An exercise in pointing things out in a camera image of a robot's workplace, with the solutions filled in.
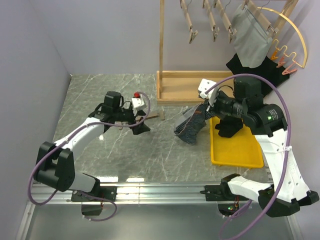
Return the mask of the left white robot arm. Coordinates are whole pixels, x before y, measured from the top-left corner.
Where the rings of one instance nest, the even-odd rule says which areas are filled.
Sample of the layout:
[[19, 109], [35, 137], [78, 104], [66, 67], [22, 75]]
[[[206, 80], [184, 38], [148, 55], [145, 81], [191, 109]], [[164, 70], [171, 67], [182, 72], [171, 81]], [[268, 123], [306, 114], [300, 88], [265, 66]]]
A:
[[32, 170], [28, 187], [36, 181], [54, 189], [55, 192], [77, 191], [89, 201], [103, 201], [100, 180], [92, 175], [77, 172], [75, 160], [87, 145], [103, 135], [111, 127], [129, 128], [134, 135], [149, 132], [145, 125], [151, 103], [141, 91], [126, 101], [121, 93], [108, 91], [85, 121], [67, 136], [55, 142], [43, 142], [38, 150], [36, 164]]

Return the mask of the striped navy underwear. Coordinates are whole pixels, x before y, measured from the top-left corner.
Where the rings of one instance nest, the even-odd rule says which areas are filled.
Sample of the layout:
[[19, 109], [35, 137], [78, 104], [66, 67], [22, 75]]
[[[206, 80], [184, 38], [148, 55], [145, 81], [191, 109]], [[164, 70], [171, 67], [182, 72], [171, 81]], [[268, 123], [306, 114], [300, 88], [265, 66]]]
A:
[[209, 107], [200, 103], [186, 109], [175, 122], [175, 136], [187, 144], [195, 145], [197, 134], [206, 126], [206, 121], [215, 116], [213, 111], [207, 110]]

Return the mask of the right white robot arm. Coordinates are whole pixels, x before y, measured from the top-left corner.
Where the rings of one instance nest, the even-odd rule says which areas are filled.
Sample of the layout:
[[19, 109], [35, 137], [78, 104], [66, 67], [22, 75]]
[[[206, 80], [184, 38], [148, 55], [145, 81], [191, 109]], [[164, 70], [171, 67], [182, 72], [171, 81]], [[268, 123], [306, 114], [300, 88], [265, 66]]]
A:
[[238, 74], [233, 80], [232, 97], [219, 90], [212, 80], [204, 78], [198, 86], [207, 112], [221, 120], [241, 120], [250, 129], [273, 180], [272, 184], [260, 183], [234, 173], [221, 179], [214, 194], [225, 200], [242, 196], [258, 202], [262, 209], [274, 200], [266, 214], [272, 218], [290, 216], [302, 206], [318, 202], [320, 197], [310, 190], [299, 171], [289, 144], [288, 118], [278, 105], [264, 103], [261, 82], [261, 76]]

